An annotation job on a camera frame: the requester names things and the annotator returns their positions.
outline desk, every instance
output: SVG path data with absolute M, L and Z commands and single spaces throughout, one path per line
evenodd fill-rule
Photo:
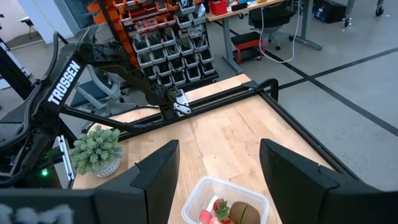
M 30 38 L 30 39 L 32 38 L 32 36 L 30 36 L 30 32 L 31 32 L 32 30 L 36 33 L 36 35 L 38 35 L 37 31 L 33 28 L 34 24 L 33 24 L 33 22 L 31 21 L 31 19 L 29 18 L 29 16 L 17 20 L 17 22 L 24 22 L 27 26 L 29 26 L 29 38 Z
M 227 90 L 250 79 L 239 75 L 186 93 L 189 101 Z M 134 121 L 158 113 L 142 109 L 113 117 Z M 328 163 L 259 95 L 246 98 L 178 123 L 121 142 L 124 157 L 119 169 L 105 178 L 77 175 L 74 189 L 89 189 L 111 180 L 172 139 L 180 141 L 180 172 L 169 223 L 185 223 L 182 207 L 200 178 L 218 177 L 253 189 L 270 200 L 270 223 L 281 223 L 259 161 L 261 138 L 269 138 L 313 161 Z
M 208 13 L 206 15 L 207 21 L 216 21 L 221 19 L 222 24 L 223 24 L 223 33 L 224 33 L 224 44 L 225 44 L 225 56 L 223 55 L 223 59 L 225 62 L 237 73 L 241 74 L 243 73 L 242 68 L 234 61 L 233 55 L 232 55 L 232 44 L 231 44 L 231 34 L 229 33 L 229 21 L 228 18 L 234 15 L 237 15 L 239 13 L 245 13 L 248 11 L 251 11 L 253 9 L 257 9 L 260 7 L 268 6 L 271 4 L 275 4 L 281 1 L 285 0 L 267 0 L 266 2 L 262 3 L 257 3 L 257 1 L 252 2 L 250 6 L 248 6 L 245 9 L 238 10 L 238 11 L 229 11 L 226 14 L 222 14 L 219 16 L 214 15 L 213 13 Z M 300 21 L 302 24 L 302 30 L 301 34 L 296 36 L 295 40 L 297 42 L 300 42 L 301 44 L 306 44 L 312 47 L 315 47 L 318 50 L 322 49 L 322 46 L 319 44 L 316 44 L 310 40 L 307 40 L 307 31 L 308 28 L 310 27 L 310 19 L 312 16 L 312 7 L 313 7 L 313 1 L 312 0 L 302 0 L 304 1 L 304 12 L 303 12 L 303 21 Z

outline plant pot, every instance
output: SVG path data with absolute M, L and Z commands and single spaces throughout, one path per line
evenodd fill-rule
M 111 174 L 113 174 L 120 165 L 121 159 L 117 159 L 115 161 L 111 161 L 108 166 L 106 166 L 104 169 L 101 170 L 94 170 L 93 173 L 97 177 L 107 177 Z

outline black equipment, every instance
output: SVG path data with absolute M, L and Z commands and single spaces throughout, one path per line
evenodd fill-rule
M 347 6 L 329 1 L 319 0 L 314 5 L 312 13 L 326 23 L 341 22 L 346 17 Z
M 59 55 L 58 38 L 65 43 Z M 135 89 L 142 91 L 149 104 L 159 106 L 164 120 L 178 116 L 174 110 L 177 91 L 152 82 L 135 68 L 122 45 L 69 44 L 56 32 L 53 59 L 44 78 L 36 81 L 23 104 L 0 120 L 0 187 L 28 187 L 24 177 L 52 164 L 54 158 L 49 156 L 48 149 L 53 146 L 61 128 L 61 110 L 69 111 L 69 114 L 85 114 L 94 121 L 111 124 L 110 119 L 64 107 L 83 69 L 89 64 L 120 75 Z M 117 127 L 133 133 L 146 125 L 119 123 Z
M 91 190 L 0 190 L 1 223 L 167 223 L 180 149 L 173 140 L 111 181 Z M 3 220 L 4 207 L 9 211 Z
M 383 192 L 262 139 L 260 162 L 282 223 L 397 223 L 398 192 Z

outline chair wheel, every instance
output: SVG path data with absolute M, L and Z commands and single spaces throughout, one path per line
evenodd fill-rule
M 377 17 L 383 15 L 383 13 L 384 13 L 383 7 L 380 7 L 378 10 L 376 10 L 376 16 L 377 16 Z
M 349 19 L 346 19 L 346 22 L 344 23 L 344 27 L 348 27 L 349 25 Z

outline cable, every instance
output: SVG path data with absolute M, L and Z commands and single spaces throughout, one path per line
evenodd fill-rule
M 296 32 L 295 32 L 294 37 L 293 37 L 292 57 L 291 57 L 290 59 L 286 60 L 286 61 L 280 62 L 280 61 L 277 61 L 277 60 L 271 58 L 270 56 L 266 55 L 266 54 L 262 51 L 262 49 L 261 49 L 261 40 L 262 40 L 262 39 L 261 39 L 261 35 L 262 35 L 262 31 L 264 30 L 264 14 L 263 14 L 263 11 L 262 11 L 262 10 L 263 10 L 263 8 L 261 8 L 262 29 L 261 29 L 260 40 L 259 40 L 259 49 L 260 49 L 260 52 L 261 52 L 264 56 L 266 56 L 268 59 L 271 59 L 271 60 L 273 60 L 273 61 L 276 62 L 276 63 L 286 63 L 286 62 L 289 62 L 289 61 L 293 60 L 293 59 L 294 59 L 294 43 L 295 43 L 295 40 L 296 40 L 297 31 L 299 31 L 300 13 L 298 14 L 298 17 L 297 17 Z

